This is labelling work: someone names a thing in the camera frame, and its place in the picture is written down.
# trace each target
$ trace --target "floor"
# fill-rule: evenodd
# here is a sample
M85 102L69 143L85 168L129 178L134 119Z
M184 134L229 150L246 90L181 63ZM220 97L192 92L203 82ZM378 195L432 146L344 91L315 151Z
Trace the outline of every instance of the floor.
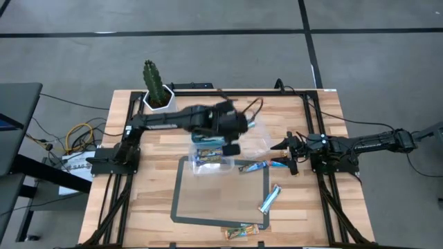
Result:
M108 107L114 89L144 88L141 71L144 59L149 58L156 62L167 83L269 88L280 77L294 88L337 89L348 119L384 122L409 131L443 120L443 33L442 29L432 29L443 27L441 1L308 0L305 7L312 32L306 36L300 32L308 23L302 22L299 2L0 0L0 6L5 3L0 8L0 34L9 34L0 35L0 81L41 82L44 93ZM180 36L144 33L257 28L289 32ZM356 32L363 28L428 29L422 30L425 33L403 30L395 34L343 34L343 29ZM314 32L323 29L342 32ZM92 32L117 35L103 37ZM14 34L19 33L70 35L17 38L21 36ZM311 52L315 48L315 55L308 53L308 46ZM34 117L49 132L63 136L73 125L94 117L106 118L107 113L42 97ZM383 131L383 127L350 123L347 128L350 136ZM34 137L48 137L35 122L28 131ZM441 145L428 139L410 157L420 171L443 175L440 150ZM23 143L21 153L36 160L46 155L28 141ZM420 176L404 155L390 152L362 155L360 168L377 242L441 248L443 210L437 198L443 197L443 178ZM26 199L19 199L17 207L26 204ZM73 246L83 214L81 210L38 212L30 231L42 239L15 243L23 215L16 211L0 248Z

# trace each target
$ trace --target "candy wrapper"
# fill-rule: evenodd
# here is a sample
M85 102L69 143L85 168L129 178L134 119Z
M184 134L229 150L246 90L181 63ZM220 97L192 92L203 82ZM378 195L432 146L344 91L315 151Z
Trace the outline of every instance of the candy wrapper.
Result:
M272 203L277 199L277 196L281 193L281 191L282 187L275 184L272 193L268 194L263 204L258 207L258 210L260 210L265 215L268 214L269 210L271 209Z
M197 149L195 162L197 166L201 166L206 163L220 163L222 161L222 157L223 150L221 148Z
M240 173L246 173L246 172L253 172L255 170L263 169L268 164L266 161L263 162L257 162L257 163L251 163L250 165L241 166L238 168Z
M231 228L225 231L224 236L226 240L231 240L240 237L246 237L248 235L259 234L258 225L250 225L244 228Z

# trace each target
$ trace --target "wooden table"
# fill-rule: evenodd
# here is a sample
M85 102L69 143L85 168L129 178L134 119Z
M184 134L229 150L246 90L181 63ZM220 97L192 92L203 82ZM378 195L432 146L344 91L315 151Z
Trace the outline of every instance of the wooden table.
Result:
M107 133L122 132L129 95L130 91L114 91L106 123ZM318 90L318 96L322 111L343 117L336 91ZM238 99L235 102L238 109L245 108L255 99L253 96L235 98ZM222 101L220 97L177 97L179 109L193 104L211 105L220 101ZM312 111L312 113L314 124L316 124L315 112ZM260 114L275 144L282 141L286 136L286 131L308 134L305 111L300 98L295 96L264 97L264 106ZM342 120L329 116L323 116L323 120L328 135L347 136L346 126ZM176 242L177 246L187 247L257 246L258 241L264 241L266 246L327 245L318 184L309 161L299 164L299 176L292 176L288 169L270 169L271 186L277 183L282 186L283 191L272 205L270 226L259 235L226 241L223 234L225 228L173 223L170 210L177 165L182 156L188 155L189 137L190 135L181 129L146 131L143 134L141 162L132 185L123 246L169 246L170 242ZM120 137L104 136L102 145L113 147L119 141ZM263 159L278 156L280 152L272 151ZM361 234L373 241L374 236L360 183L346 173L336 174L336 177L344 212ZM86 241L97 228L107 179L107 175L102 175L93 180L79 243ZM111 191L112 184L108 190L104 215L109 207ZM339 241L336 216L333 211L331 214L334 234L336 240ZM119 216L117 214L114 219L111 242L116 241Z

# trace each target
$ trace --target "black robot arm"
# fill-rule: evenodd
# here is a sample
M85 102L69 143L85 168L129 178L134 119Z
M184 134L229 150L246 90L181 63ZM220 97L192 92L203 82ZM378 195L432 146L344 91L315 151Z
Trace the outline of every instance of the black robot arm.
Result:
M403 129L356 138L326 136L325 134L298 135L298 137L292 136L292 133L288 131L288 137L271 148L288 150L289 156L285 160L293 175L298 173L298 158L312 157L314 160L321 160L322 166L316 170L325 174L328 172L355 174L359 172L359 154L381 150L409 153L417 148L413 135Z
M214 106L195 105L175 113L136 114L127 123L122 142L115 146L114 163L130 163L138 150L144 131L158 129L185 129L199 135L224 137L224 154L240 153L239 145L232 145L242 133L248 131L248 120L242 112L235 110L232 100Z

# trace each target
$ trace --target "yellow cable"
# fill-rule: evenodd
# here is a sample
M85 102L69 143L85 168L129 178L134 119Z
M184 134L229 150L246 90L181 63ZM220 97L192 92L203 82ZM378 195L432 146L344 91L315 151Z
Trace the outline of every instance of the yellow cable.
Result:
M64 140L65 145L66 145L66 152L67 152L67 153L69 153L69 152L71 152L71 151L75 151L76 149L80 149L80 148L82 147L82 145L79 145L79 146L74 147L74 148L69 148L69 136L71 135L71 133L73 132L73 130L77 129L78 127L83 127L83 126L89 128L89 138L88 138L86 144L87 144L88 142L91 142L91 140L92 140L92 136L93 136L93 129L92 129L91 125L89 125L89 124L87 124L87 123L77 124L76 126L72 127L72 129L67 133L66 138L65 138L65 140Z

